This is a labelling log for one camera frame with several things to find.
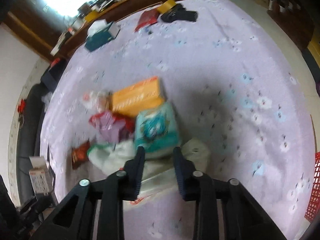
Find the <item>red plastic basket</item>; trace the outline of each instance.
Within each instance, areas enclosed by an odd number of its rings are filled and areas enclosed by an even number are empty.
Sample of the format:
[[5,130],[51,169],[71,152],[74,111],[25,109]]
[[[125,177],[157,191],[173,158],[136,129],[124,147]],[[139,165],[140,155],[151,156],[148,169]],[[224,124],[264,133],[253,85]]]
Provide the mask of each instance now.
[[320,207],[320,152],[316,153],[315,177],[307,212],[304,217],[311,223]]

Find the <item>black sofa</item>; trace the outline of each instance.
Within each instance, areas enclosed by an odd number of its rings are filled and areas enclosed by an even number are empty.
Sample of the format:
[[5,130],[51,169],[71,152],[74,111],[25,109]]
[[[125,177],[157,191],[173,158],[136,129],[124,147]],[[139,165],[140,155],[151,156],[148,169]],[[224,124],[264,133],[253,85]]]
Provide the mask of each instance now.
[[54,67],[48,68],[41,77],[41,83],[35,84],[26,98],[24,122],[20,126],[17,140],[16,173],[21,204],[34,195],[29,176],[32,168],[29,157],[40,155],[40,134],[45,115],[41,98],[49,91],[54,92],[67,63],[66,60],[61,60]]

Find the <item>black clamp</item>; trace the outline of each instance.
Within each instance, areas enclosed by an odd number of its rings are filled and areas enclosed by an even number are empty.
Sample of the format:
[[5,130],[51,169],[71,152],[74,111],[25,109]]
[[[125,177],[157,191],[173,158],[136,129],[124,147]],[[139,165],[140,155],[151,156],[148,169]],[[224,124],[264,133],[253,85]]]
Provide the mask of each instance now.
[[196,22],[198,13],[195,11],[187,11],[182,4],[177,3],[169,11],[161,15],[161,20],[167,23],[172,23],[176,20]]
[[[124,240],[122,201],[136,200],[143,172],[145,151],[138,147],[133,160],[124,169],[105,180],[91,183],[83,179],[53,210],[30,240],[92,239],[97,200],[101,208],[97,240]],[[237,179],[228,182],[210,178],[197,171],[176,147],[173,164],[180,194],[195,201],[193,240],[285,240],[279,228]],[[221,214],[217,200],[220,200]]]

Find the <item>floral bedsheet pattern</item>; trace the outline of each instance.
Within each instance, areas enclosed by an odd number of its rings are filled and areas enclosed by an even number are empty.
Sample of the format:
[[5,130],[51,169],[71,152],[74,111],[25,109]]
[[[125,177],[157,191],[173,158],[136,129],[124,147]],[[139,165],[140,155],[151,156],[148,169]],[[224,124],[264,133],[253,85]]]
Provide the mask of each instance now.
[[[183,141],[197,137],[210,147],[207,173],[239,179],[291,240],[308,205],[315,163],[300,85],[272,39],[232,2],[181,3],[198,11],[197,22],[159,22],[150,27],[152,34],[141,35],[134,32],[138,12],[119,22],[115,40],[92,53],[81,46],[73,55],[41,132],[41,155],[46,157],[50,146],[57,198],[82,178],[104,178],[90,163],[71,170],[71,147],[99,137],[79,101],[83,93],[116,91],[157,75],[176,110]],[[162,194],[125,214],[125,234],[191,239],[190,205],[176,192]]]

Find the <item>screw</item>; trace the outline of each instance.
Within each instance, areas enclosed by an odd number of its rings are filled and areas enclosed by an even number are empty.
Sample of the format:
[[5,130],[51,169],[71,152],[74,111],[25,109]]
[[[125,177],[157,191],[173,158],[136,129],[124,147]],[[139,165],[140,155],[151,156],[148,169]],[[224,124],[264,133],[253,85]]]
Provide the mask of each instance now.
[[194,171],[192,174],[193,174],[193,176],[195,176],[195,177],[202,177],[202,176],[203,176],[202,171]]
[[240,184],[239,180],[237,179],[231,179],[229,182],[233,186],[238,186]]
[[125,175],[127,175],[127,173],[125,171],[117,171],[116,175],[118,177],[124,177]]
[[81,179],[79,182],[79,185],[82,187],[88,186],[90,184],[90,181],[88,179]]

